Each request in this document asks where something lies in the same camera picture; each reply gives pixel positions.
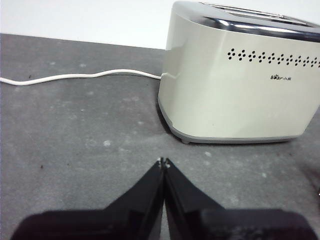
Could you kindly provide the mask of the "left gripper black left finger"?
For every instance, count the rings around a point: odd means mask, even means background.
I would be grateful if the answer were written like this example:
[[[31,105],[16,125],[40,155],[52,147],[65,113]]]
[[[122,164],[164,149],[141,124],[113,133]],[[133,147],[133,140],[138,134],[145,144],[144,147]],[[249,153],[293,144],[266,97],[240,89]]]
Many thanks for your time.
[[[26,217],[13,240],[149,240],[160,237],[164,159],[106,208],[55,210]]]

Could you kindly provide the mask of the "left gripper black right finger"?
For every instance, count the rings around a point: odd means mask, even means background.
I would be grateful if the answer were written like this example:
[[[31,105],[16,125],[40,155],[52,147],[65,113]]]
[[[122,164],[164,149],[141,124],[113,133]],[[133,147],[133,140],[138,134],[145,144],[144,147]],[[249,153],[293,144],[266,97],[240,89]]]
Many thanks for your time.
[[[296,212],[225,208],[197,188],[169,159],[163,161],[164,199],[174,240],[313,240],[315,231]]]

